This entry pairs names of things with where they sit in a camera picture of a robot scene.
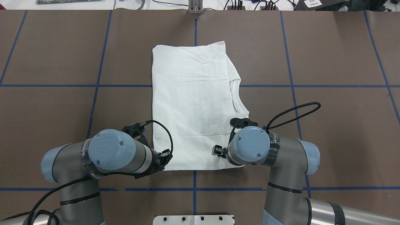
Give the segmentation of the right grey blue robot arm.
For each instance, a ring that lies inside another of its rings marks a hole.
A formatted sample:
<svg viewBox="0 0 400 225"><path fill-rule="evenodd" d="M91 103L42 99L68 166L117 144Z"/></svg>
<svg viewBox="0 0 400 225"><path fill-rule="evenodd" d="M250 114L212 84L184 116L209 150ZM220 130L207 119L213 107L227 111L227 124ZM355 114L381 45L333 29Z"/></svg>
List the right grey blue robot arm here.
<svg viewBox="0 0 400 225"><path fill-rule="evenodd" d="M212 154L234 166L270 168L263 225L398 225L399 219L303 196L303 179L320 164L313 143L281 137L248 118L232 118L227 147L215 145Z"/></svg>

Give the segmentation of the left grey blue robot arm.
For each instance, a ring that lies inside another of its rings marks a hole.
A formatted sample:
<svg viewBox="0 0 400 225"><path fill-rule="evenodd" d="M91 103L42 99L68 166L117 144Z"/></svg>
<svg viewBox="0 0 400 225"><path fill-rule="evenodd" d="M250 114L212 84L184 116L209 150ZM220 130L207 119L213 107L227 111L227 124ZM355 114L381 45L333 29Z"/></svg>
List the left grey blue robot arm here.
<svg viewBox="0 0 400 225"><path fill-rule="evenodd" d="M110 175L135 179L165 169L173 157L171 147L163 152L152 149L144 137L150 120L126 126L121 131L105 129L76 144L48 151L41 162L44 178L58 185L27 212L1 220L2 225L104 225L98 180Z"/></svg>

